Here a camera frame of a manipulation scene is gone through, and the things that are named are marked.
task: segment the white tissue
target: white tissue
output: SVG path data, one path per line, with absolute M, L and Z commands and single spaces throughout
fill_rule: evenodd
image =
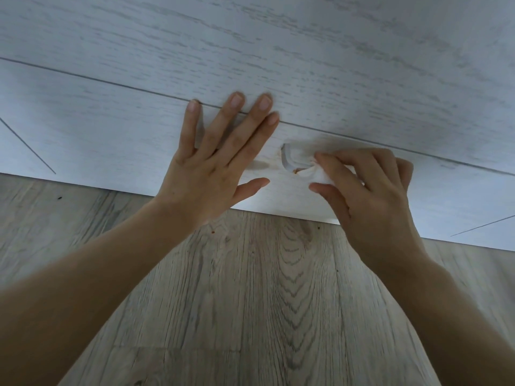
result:
M 322 167 L 317 162 L 312 161 L 312 166 L 297 172 L 297 175 L 306 179 L 310 183 L 321 183 L 334 185 L 332 180 L 327 176 Z

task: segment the hand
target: hand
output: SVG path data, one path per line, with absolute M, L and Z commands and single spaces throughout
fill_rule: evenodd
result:
M 411 162 L 388 149 L 317 153 L 315 158 L 335 186 L 312 183 L 310 189 L 330 204 L 349 243 L 373 272 L 402 273 L 418 256 L 425 257 L 408 205 Z M 353 166 L 357 176 L 345 165 Z
M 224 131 L 244 102 L 245 97 L 240 92 L 229 96 L 205 130 L 198 150 L 195 149 L 195 133 L 201 105 L 192 100 L 186 108 L 179 148 L 154 201 L 171 206 L 173 214 L 181 214 L 193 229 L 253 196 L 270 182 L 260 178 L 238 186 L 243 171 L 279 124 L 278 113 L 268 114 L 273 104 L 271 96 L 261 95 L 217 150 Z

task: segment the finger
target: finger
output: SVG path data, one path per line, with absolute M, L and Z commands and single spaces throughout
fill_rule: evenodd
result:
M 261 95 L 256 100 L 243 122 L 233 130 L 221 149 L 215 154 L 219 165 L 227 165 L 233 159 L 265 118 L 271 124 L 279 120 L 279 114 L 277 113 L 270 114 L 267 117 L 272 108 L 272 103 L 272 98 L 267 94 Z
M 177 159 L 183 160 L 190 158 L 195 152 L 195 135 L 197 133 L 197 123 L 200 116 L 200 103 L 192 100 L 186 106 L 184 121 L 182 122 L 181 135 L 179 137 L 179 147 L 176 152 Z
M 411 183 L 411 177 L 413 176 L 413 164 L 402 158 L 397 158 L 396 161 L 402 187 L 408 192 L 409 183 Z
M 241 202 L 242 200 L 254 196 L 261 188 L 267 186 L 269 183 L 270 180 L 265 177 L 260 177 L 259 179 L 254 179 L 248 183 L 238 185 L 231 199 L 230 207 L 234 206 L 236 203 Z
M 353 166 L 358 177 L 371 191 L 382 191 L 391 183 L 370 149 L 340 150 L 333 154 L 343 164 Z
M 224 131 L 232 122 L 245 103 L 245 97 L 241 92 L 232 93 L 222 106 L 215 119 L 205 130 L 204 137 L 195 155 L 200 160 L 211 157 L 222 140 Z
M 275 118 L 273 123 L 270 123 L 265 119 L 247 143 L 234 156 L 231 162 L 229 162 L 229 168 L 236 172 L 243 172 L 259 154 L 263 145 L 268 141 L 268 138 L 272 136 L 278 124 L 279 117 Z
M 349 207 L 338 188 L 330 184 L 311 183 L 310 190 L 322 196 L 333 209 L 340 225 L 347 227 L 351 220 Z
M 399 168 L 397 168 L 397 161 L 393 152 L 390 149 L 370 149 L 370 152 L 392 184 L 399 188 L 402 187 Z
M 315 159 L 347 200 L 356 199 L 369 192 L 336 156 L 315 153 Z

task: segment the wooden floor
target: wooden floor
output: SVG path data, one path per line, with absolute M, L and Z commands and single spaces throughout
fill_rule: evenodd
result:
M 0 287 L 148 197 L 0 175 Z M 515 255 L 426 240 L 515 345 Z M 437 385 L 406 316 L 329 224 L 230 210 L 135 288 L 61 385 Z

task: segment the dark seam line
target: dark seam line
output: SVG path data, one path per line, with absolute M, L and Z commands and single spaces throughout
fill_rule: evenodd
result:
M 26 65 L 26 66 L 31 66 L 31 67 L 35 67 L 35 68 L 38 68 L 38 69 L 55 71 L 56 73 L 62 73 L 64 75 L 68 75 L 68 76 L 79 77 L 79 78 L 83 78 L 83 79 L 91 80 L 91 81 L 97 81 L 97 82 L 101 82 L 101 83 L 105 83 L 105 84 L 119 86 L 121 88 L 127 88 L 127 89 L 130 89 L 130 90 L 137 90 L 139 92 L 145 92 L 145 93 L 152 94 L 152 95 L 158 95 L 158 96 L 167 97 L 167 98 L 170 98 L 170 99 L 176 99 L 176 100 L 180 100 L 180 101 L 183 101 L 183 102 L 189 102 L 190 101 L 189 99 L 184 99 L 184 98 L 181 98 L 181 97 L 178 97 L 178 96 L 172 96 L 172 95 L 167 95 L 167 94 L 163 94 L 163 93 L 159 93 L 159 92 L 154 92 L 152 90 L 145 90 L 145 89 L 142 89 L 142 88 L 136 88 L 134 86 L 125 85 L 125 84 L 119 84 L 119 83 L 112 82 L 112 81 L 101 80 L 101 79 L 97 79 L 97 78 L 94 78 L 94 77 L 78 75 L 76 73 L 71 73 L 69 71 L 53 69 L 53 68 L 50 68 L 50 67 L 35 65 L 35 64 L 28 63 L 28 62 L 24 62 L 24 61 L 11 60 L 9 58 L 4 58 L 4 57 L 0 57 L 0 60 L 4 60 L 4 61 L 7 61 L 7 62 L 13 62 L 13 63 L 16 63 L 16 64 L 22 64 L 22 65 Z M 216 105 L 212 105 L 212 104 L 208 104 L 208 103 L 202 103 L 202 104 L 205 105 L 205 106 L 214 108 L 214 109 L 220 109 L 220 107 L 216 106 Z M 487 167 L 483 167 L 481 165 L 476 165 L 476 164 L 469 164 L 467 162 L 461 162 L 461 161 L 454 160 L 454 159 L 451 159 L 451 158 L 440 157 L 440 156 L 436 156 L 436 155 L 429 154 L 429 153 L 417 152 L 416 150 L 411 150 L 411 149 L 406 149 L 406 148 L 399 148 L 397 146 L 386 144 L 386 143 L 372 142 L 372 141 L 369 141 L 367 139 L 351 137 L 351 136 L 344 135 L 344 134 L 334 133 L 332 131 L 325 131 L 325 130 L 315 129 L 313 127 L 303 126 L 303 125 L 300 125 L 300 124 L 297 124 L 297 123 L 290 123 L 290 122 L 286 122 L 284 120 L 281 120 L 281 123 L 288 124 L 288 125 L 295 126 L 295 127 L 300 127 L 302 129 L 307 129 L 307 130 L 311 130 L 311 131 L 317 131 L 319 133 L 323 133 L 323 134 L 327 134 L 327 135 L 337 136 L 337 137 L 340 137 L 340 138 L 346 138 L 346 139 L 350 139 L 350 140 L 357 141 L 357 142 L 365 142 L 365 143 L 372 144 L 372 145 L 379 146 L 379 147 L 383 147 L 383 148 L 397 149 L 397 150 L 401 150 L 401 151 L 404 151 L 404 152 L 407 152 L 407 153 L 419 154 L 419 155 L 426 156 L 426 157 L 436 158 L 436 159 L 440 159 L 440 160 L 445 161 L 445 162 L 450 162 L 450 163 L 458 164 L 458 165 L 464 165 L 464 166 L 470 167 L 470 168 L 483 169 L 483 170 L 486 170 L 488 172 L 498 173 L 500 175 L 515 176 L 515 173 L 505 172 L 505 171 L 502 171 L 502 170 L 499 170 L 499 169 L 487 168 Z
M 5 127 L 7 127 L 7 128 L 11 131 L 11 133 L 13 133 L 14 135 L 16 135 L 16 137 L 17 137 L 17 138 L 18 138 L 18 139 L 19 139 L 19 140 L 20 140 L 20 141 L 21 141 L 21 142 L 22 142 L 22 143 L 23 143 L 27 148 L 29 148 L 29 150 L 30 150 L 32 153 L 34 153 L 34 154 L 35 154 L 35 156 L 36 156 L 37 158 L 39 158 L 39 159 L 41 160 L 41 162 L 42 162 L 43 164 L 45 164 L 45 165 L 48 167 L 48 169 L 50 169 L 50 170 L 54 173 L 54 175 L 57 175 L 57 173 L 55 172 L 55 170 L 54 170 L 54 169 L 52 169 L 52 168 L 51 168 L 51 167 L 50 167 L 50 166 L 45 162 L 45 160 L 43 160 L 43 159 L 42 159 L 42 158 L 41 158 L 41 157 L 40 157 L 40 156 L 39 156 L 39 155 L 38 155 L 38 154 L 37 154 L 37 153 L 36 153 L 36 152 L 35 152 L 35 151 L 34 151 L 34 150 L 29 146 L 29 145 L 28 145 L 28 144 L 27 144 L 27 142 L 25 142 L 25 141 L 22 139 L 22 137 L 20 137 L 18 134 L 16 134 L 16 131 L 14 131 L 13 129 L 11 129 L 11 128 L 9 127 L 9 125 L 8 125 L 7 123 L 5 123 L 5 122 L 4 122 L 4 120 L 3 120 L 2 118 L 0 118 L 0 122 L 2 122 L 2 123 L 5 125 Z
M 460 232 L 460 233 L 453 234 L 451 237 L 457 236 L 458 234 L 463 234 L 463 233 L 470 232 L 470 231 L 472 231 L 472 230 L 479 229 L 480 227 L 485 227 L 485 226 L 488 226 L 488 225 L 492 225 L 493 223 L 497 223 L 497 222 L 500 222 L 500 221 L 505 221 L 505 220 L 510 219 L 510 218 L 513 218 L 513 217 L 515 217 L 515 215 L 511 215 L 510 217 L 506 217 L 506 218 L 503 218 L 503 219 L 499 219 L 499 220 L 497 220 L 497 221 L 493 221 L 493 222 L 487 223 L 487 224 L 485 224 L 485 225 L 481 225 L 481 226 L 478 226 L 478 227 L 474 227 L 473 229 L 468 229 L 468 230 L 465 230 L 464 232 Z

